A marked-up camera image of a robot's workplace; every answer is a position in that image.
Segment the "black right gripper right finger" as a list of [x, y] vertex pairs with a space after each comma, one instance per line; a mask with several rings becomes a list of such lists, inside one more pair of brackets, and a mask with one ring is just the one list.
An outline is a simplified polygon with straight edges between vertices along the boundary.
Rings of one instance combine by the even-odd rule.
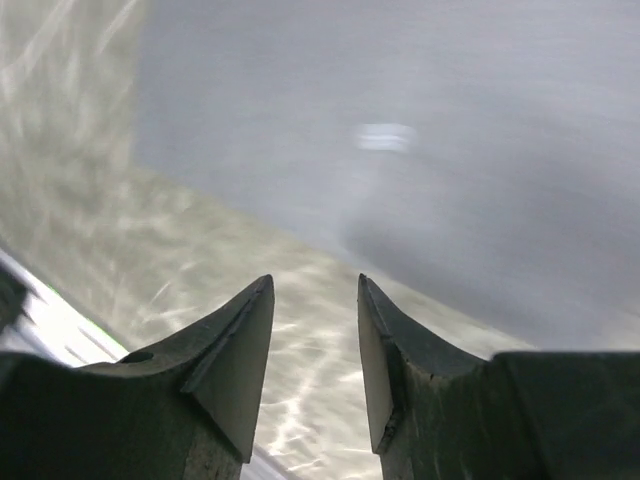
[[358, 279], [373, 452], [387, 479], [635, 479], [639, 356], [472, 355]]

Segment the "grey long sleeve shirt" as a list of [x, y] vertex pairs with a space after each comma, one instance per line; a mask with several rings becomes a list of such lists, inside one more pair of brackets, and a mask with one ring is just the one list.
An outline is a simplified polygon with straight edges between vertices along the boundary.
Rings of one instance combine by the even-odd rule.
[[154, 1], [137, 161], [541, 347], [639, 343], [635, 1]]

